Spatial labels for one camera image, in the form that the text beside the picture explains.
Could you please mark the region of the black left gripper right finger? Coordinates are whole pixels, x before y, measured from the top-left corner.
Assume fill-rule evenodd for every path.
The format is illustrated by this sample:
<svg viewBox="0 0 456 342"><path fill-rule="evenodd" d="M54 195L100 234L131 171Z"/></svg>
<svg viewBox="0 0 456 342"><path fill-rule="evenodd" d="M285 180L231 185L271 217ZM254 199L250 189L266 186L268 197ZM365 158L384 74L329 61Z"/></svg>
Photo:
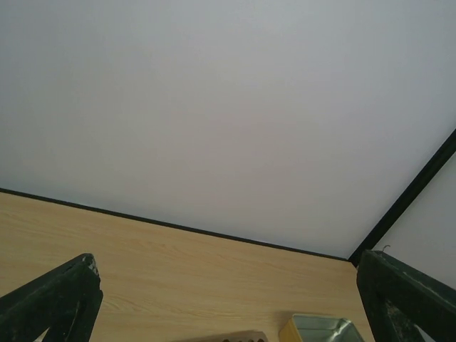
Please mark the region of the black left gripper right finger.
<svg viewBox="0 0 456 342"><path fill-rule="evenodd" d="M455 290L382 251L363 252L358 291L376 341L455 340Z"/></svg>

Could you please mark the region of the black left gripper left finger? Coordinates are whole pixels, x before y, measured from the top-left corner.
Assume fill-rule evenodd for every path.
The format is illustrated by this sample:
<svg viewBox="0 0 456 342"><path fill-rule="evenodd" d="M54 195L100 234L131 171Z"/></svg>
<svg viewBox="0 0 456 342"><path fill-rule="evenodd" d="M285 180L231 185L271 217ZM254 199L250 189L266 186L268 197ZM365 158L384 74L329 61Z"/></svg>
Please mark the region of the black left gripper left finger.
<svg viewBox="0 0 456 342"><path fill-rule="evenodd" d="M81 254L1 297L2 341L89 341L103 292L92 254Z"/></svg>

